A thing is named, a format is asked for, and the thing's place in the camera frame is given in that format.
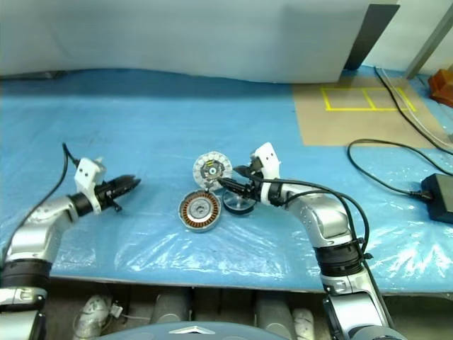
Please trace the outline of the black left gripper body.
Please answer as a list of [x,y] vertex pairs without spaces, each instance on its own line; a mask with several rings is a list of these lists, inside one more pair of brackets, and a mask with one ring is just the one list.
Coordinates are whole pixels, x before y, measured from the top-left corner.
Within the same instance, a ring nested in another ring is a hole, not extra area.
[[102,184],[95,187],[95,197],[101,207],[101,210],[113,208],[115,212],[120,212],[122,207],[115,202],[116,198],[122,195],[120,180],[114,178],[111,181],[104,181]]

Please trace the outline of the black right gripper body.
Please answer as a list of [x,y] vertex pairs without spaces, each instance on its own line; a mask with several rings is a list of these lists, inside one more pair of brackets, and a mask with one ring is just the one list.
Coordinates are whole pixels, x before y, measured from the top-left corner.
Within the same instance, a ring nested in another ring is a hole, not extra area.
[[246,167],[245,175],[251,181],[251,192],[254,200],[261,200],[263,183],[258,181],[258,179],[264,179],[262,168],[263,164],[259,158],[253,158]]

